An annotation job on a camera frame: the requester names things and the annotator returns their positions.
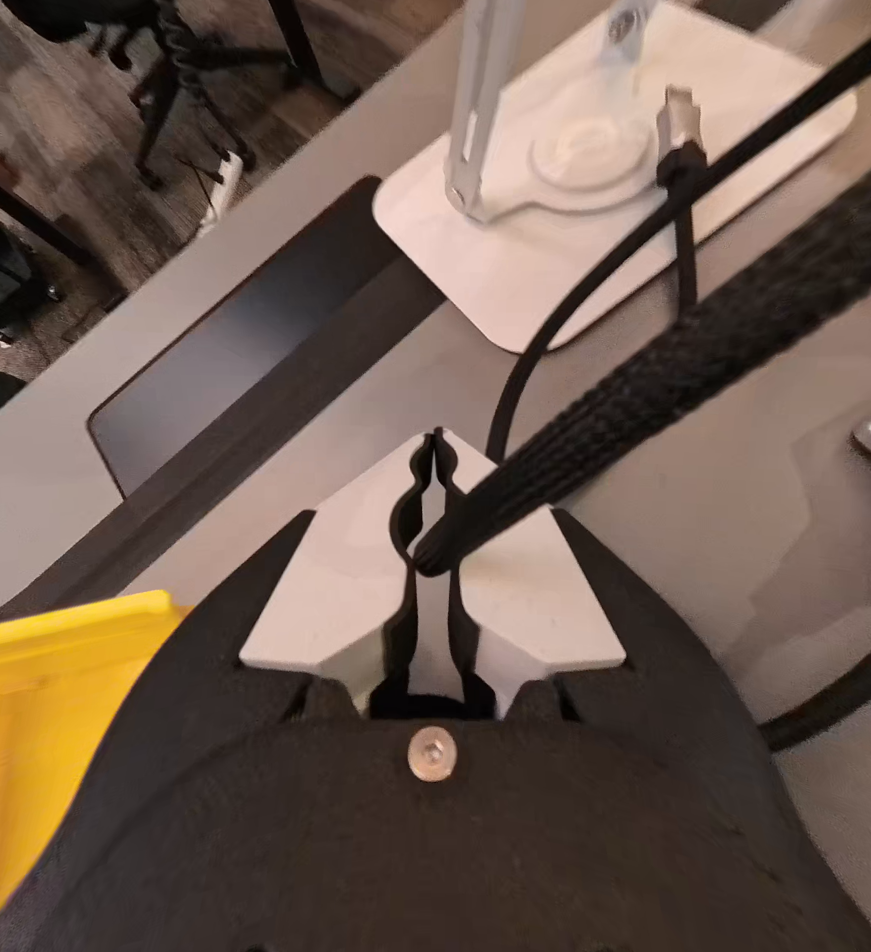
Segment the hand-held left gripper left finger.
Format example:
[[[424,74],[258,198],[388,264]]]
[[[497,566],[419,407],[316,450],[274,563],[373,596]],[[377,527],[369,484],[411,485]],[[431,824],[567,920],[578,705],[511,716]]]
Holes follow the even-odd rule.
[[[401,676],[418,642],[415,571],[433,438],[421,433],[320,503],[239,660],[316,676]]]

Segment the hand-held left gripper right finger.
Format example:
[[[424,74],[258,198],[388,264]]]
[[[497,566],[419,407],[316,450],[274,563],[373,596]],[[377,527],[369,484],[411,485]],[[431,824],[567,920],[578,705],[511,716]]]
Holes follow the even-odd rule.
[[[449,636],[460,675],[482,681],[539,681],[626,658],[550,506],[453,569]]]

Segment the yellow plastic bin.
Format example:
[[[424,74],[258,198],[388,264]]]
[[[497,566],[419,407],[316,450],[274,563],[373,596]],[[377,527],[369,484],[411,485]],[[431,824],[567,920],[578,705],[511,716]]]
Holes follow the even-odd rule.
[[[134,682],[190,613],[162,590],[0,623],[0,909]]]

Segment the dark tablet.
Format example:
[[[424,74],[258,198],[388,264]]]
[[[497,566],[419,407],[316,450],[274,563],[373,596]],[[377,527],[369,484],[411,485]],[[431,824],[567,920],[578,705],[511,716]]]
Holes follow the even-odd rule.
[[[89,436],[122,497],[394,261],[373,217],[380,185],[376,176],[358,179],[89,416]]]

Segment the white stand base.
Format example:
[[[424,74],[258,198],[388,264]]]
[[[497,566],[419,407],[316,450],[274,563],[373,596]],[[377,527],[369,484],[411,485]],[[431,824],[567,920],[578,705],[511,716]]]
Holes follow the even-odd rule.
[[[523,353],[568,292],[662,204],[656,115],[668,85],[690,88],[710,163],[805,91],[821,68],[706,13],[657,2],[645,34],[639,96],[654,138],[632,178],[568,193],[542,183],[529,149],[561,91],[593,64],[601,12],[501,91],[482,173],[485,224],[445,194],[449,127],[382,184],[373,214],[394,243],[492,344]]]

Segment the black office chair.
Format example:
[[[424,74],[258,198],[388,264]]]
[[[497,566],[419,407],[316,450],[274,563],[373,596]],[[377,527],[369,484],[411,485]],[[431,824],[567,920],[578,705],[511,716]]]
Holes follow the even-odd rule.
[[[150,99],[142,112],[144,131],[134,161],[149,188],[159,189],[162,185],[149,167],[149,159],[180,90],[220,125],[244,167],[254,168],[253,150],[213,101],[201,76],[218,69],[280,63],[280,51],[227,47],[200,38],[186,25],[177,3],[172,1],[8,1],[4,6],[22,24],[53,43],[74,40],[93,27],[120,28],[122,39],[110,53],[114,63],[118,63],[125,46],[138,33],[152,32],[161,56],[140,84],[140,92]]]

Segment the clear acrylic stand post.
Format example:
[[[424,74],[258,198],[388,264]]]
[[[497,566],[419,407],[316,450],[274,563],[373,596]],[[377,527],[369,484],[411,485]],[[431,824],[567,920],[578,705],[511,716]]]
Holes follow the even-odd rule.
[[[529,149],[532,171],[562,192],[608,189],[632,178],[655,136],[638,86],[645,34],[656,1],[609,8],[592,65],[555,101]]]

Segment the white bracket bar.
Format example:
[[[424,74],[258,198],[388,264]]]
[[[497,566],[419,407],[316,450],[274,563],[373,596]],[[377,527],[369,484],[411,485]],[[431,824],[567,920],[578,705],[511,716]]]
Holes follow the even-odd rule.
[[[468,1],[464,7],[443,173],[451,206],[480,224],[491,220],[481,198],[482,173],[526,6],[525,1]]]

